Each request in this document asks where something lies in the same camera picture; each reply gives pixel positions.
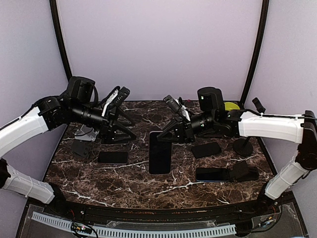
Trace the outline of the purple phone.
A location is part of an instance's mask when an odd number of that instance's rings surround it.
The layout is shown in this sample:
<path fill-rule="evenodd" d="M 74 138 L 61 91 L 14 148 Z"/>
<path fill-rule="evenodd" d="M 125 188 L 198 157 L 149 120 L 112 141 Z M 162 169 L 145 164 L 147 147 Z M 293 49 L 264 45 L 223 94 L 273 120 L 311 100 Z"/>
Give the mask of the purple phone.
<path fill-rule="evenodd" d="M 160 131 L 151 131 L 149 134 L 149 173 L 152 175 L 168 174 L 171 170 L 170 142 L 158 141 Z"/>

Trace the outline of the white folding phone stand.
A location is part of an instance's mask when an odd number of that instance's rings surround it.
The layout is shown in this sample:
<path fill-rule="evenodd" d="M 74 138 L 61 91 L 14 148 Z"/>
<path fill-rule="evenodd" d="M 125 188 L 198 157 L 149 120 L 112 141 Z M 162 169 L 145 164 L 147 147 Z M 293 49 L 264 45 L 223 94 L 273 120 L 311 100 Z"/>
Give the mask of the white folding phone stand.
<path fill-rule="evenodd" d="M 81 128 L 74 133 L 74 138 L 76 140 L 94 142 L 97 138 L 97 135 L 98 132 L 96 132 L 92 127 L 82 125 Z"/>

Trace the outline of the blue edged black phone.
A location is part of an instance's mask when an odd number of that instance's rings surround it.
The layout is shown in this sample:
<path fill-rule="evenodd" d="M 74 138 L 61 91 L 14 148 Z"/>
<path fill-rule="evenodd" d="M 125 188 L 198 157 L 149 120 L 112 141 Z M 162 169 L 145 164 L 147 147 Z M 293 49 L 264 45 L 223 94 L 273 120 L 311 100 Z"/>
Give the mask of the blue edged black phone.
<path fill-rule="evenodd" d="M 224 168 L 196 168 L 196 181 L 227 182 L 229 181 L 228 169 Z"/>

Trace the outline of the dark grey stand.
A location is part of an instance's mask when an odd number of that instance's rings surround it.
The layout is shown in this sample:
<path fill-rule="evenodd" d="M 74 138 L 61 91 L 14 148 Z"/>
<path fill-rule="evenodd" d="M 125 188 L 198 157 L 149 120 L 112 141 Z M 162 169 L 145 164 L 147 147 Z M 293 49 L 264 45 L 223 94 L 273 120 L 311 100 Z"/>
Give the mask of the dark grey stand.
<path fill-rule="evenodd" d="M 90 152 L 91 152 L 91 146 L 87 143 L 85 143 L 84 141 L 80 141 L 80 140 L 74 140 L 71 146 L 72 151 L 85 158 L 88 159 Z"/>

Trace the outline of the dark phone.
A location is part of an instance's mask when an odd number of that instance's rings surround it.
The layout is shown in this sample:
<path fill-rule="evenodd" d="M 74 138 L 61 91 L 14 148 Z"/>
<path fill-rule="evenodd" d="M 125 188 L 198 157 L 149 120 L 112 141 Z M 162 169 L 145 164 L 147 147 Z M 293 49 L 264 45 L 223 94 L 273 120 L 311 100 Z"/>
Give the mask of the dark phone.
<path fill-rule="evenodd" d="M 200 159 L 203 157 L 209 157 L 220 154 L 222 152 L 222 149 L 217 142 L 211 142 L 193 146 L 191 148 L 191 152 L 193 153 L 196 159 Z"/>

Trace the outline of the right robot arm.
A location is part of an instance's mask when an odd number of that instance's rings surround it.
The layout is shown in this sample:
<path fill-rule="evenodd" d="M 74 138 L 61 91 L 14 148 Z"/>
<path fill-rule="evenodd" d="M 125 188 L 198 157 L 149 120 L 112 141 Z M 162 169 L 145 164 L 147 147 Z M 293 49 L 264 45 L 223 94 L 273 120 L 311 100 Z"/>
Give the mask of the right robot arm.
<path fill-rule="evenodd" d="M 216 135 L 236 137 L 243 145 L 249 137 L 273 138 L 298 145 L 295 155 L 266 185 L 264 194 L 253 203 L 253 211 L 263 215 L 272 207 L 272 200 L 300 178 L 317 168 L 317 119 L 312 111 L 297 115 L 270 115 L 259 100 L 254 99 L 256 111 L 226 110 L 222 92 L 215 87 L 197 91 L 201 114 L 192 114 L 180 99 L 168 95 L 164 102 L 177 115 L 157 136 L 159 141 L 192 143 L 195 135 L 211 131 Z"/>

